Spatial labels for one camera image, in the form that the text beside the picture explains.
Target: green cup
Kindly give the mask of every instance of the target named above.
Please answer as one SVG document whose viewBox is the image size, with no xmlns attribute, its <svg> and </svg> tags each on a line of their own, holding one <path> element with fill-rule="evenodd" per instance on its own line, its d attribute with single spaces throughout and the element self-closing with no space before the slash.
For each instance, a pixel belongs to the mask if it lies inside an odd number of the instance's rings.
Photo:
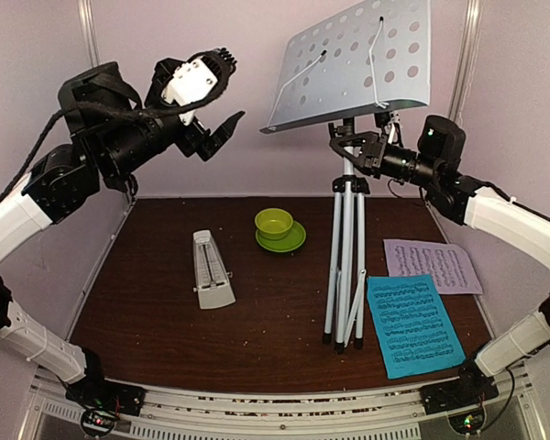
<svg viewBox="0 0 550 440">
<path fill-rule="evenodd" d="M 281 240 L 290 233 L 293 226 L 293 217 L 282 209 L 268 208 L 255 216 L 255 226 L 258 234 L 263 238 Z"/>
</svg>

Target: musical notation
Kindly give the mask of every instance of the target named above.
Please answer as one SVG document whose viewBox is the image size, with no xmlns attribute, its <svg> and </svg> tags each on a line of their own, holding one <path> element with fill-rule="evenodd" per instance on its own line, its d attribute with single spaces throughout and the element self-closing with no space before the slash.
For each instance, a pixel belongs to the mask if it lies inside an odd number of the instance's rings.
<svg viewBox="0 0 550 440">
<path fill-rule="evenodd" d="M 390 379 L 447 369 L 465 359 L 430 275 L 371 277 L 368 303 Z"/>
<path fill-rule="evenodd" d="M 440 294 L 482 294 L 467 252 L 457 245 L 410 240 L 384 240 L 392 277 L 430 274 Z"/>
</svg>

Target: white tripod leg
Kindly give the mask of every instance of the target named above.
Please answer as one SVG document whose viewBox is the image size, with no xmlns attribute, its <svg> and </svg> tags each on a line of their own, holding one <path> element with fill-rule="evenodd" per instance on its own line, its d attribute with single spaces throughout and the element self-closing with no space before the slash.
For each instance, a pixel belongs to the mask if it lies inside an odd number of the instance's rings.
<svg viewBox="0 0 550 440">
<path fill-rule="evenodd" d="M 362 270 L 358 274 L 357 289 L 355 290 L 355 300 L 352 303 L 350 308 L 350 314 L 348 315 L 348 321 L 345 331 L 345 347 L 348 346 L 348 341 L 350 340 L 350 334 L 352 332 L 352 327 L 355 324 L 355 318 L 357 317 L 358 310 L 362 303 L 363 298 L 365 297 L 365 280 L 367 278 L 367 271 Z"/>
<path fill-rule="evenodd" d="M 357 270 L 358 273 L 366 273 L 365 261 L 365 194 L 360 192 L 357 197 Z M 358 302 L 357 311 L 357 328 L 355 329 L 355 348 L 363 347 L 363 328 L 364 328 L 364 312 L 365 312 L 365 281 L 363 281 L 363 294 Z"/>
<path fill-rule="evenodd" d="M 346 147 L 349 154 L 353 154 L 353 147 Z M 345 175 L 354 175 L 354 167 L 347 159 L 344 159 Z M 352 249 L 352 225 L 354 222 L 354 195 L 352 183 L 346 182 L 343 200 L 342 221 L 342 255 L 341 255 L 341 279 L 340 294 L 338 295 L 338 313 L 336 317 L 335 352 L 344 352 L 344 337 L 348 318 L 348 302 L 350 297 L 350 272 Z"/>
<path fill-rule="evenodd" d="M 335 314 L 335 299 L 338 295 L 338 248 L 340 247 L 340 222 L 342 214 L 342 194 L 334 194 L 334 217 L 332 223 L 332 250 L 330 251 L 330 273 L 328 275 L 328 299 L 326 301 L 326 317 L 324 321 L 323 342 L 332 342 L 332 322 Z"/>
</svg>

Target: brown tabletop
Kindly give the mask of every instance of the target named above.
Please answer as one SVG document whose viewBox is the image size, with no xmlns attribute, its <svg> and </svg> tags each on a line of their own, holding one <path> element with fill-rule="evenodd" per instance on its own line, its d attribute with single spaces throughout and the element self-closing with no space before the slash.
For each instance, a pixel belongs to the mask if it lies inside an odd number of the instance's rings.
<svg viewBox="0 0 550 440">
<path fill-rule="evenodd" d="M 387 275 L 383 238 L 443 241 L 414 199 L 367 199 L 367 269 Z M 72 336 L 118 380 L 199 391 L 364 390 L 451 377 L 455 370 L 389 380 L 370 311 L 365 347 L 322 344 L 332 198 L 140 200 L 115 242 Z M 290 211 L 302 248 L 269 253 L 255 241 L 259 210 Z M 210 229 L 234 274 L 236 303 L 200 310 L 192 233 Z M 467 354 L 489 340 L 470 295 L 443 297 Z"/>
</svg>

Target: light purple wall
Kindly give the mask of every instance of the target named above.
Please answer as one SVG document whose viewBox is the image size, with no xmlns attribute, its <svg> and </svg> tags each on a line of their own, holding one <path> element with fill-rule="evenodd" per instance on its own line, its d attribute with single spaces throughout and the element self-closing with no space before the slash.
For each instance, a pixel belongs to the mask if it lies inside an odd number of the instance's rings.
<svg viewBox="0 0 550 440">
<path fill-rule="evenodd" d="M 0 0 L 0 191 L 59 108 L 61 84 L 89 68 L 79 23 L 75 0 Z M 68 139 L 61 122 L 39 156 Z M 53 332 L 65 335 L 123 204 L 119 194 L 101 193 L 0 265 L 17 300 Z M 17 433 L 33 372 L 0 346 L 0 439 Z"/>
<path fill-rule="evenodd" d="M 358 3 L 357 0 L 136 0 L 94 2 L 100 54 L 118 60 L 125 79 L 144 93 L 152 68 L 165 57 L 188 58 L 226 46 L 238 70 L 217 102 L 200 112 L 217 127 L 239 109 L 247 111 L 235 137 L 212 160 L 185 159 L 175 148 L 137 173 L 141 196 L 330 194 L 342 170 L 327 146 L 324 124 L 278 135 L 259 133 L 270 114 L 287 41 L 302 29 Z M 405 140 L 414 146 L 428 111 L 448 110 L 457 70 L 465 1 L 434 0 L 431 109 L 404 111 Z M 373 128 L 361 117 L 361 130 Z M 386 182 L 371 182 L 387 194 Z M 414 188 L 398 188 L 415 194 Z"/>
<path fill-rule="evenodd" d="M 463 111 L 461 170 L 550 215 L 550 0 L 486 4 Z M 543 267 L 495 238 L 442 223 L 470 251 L 498 333 L 547 296 L 550 274 Z M 550 348 L 528 369 L 550 424 Z"/>
</svg>

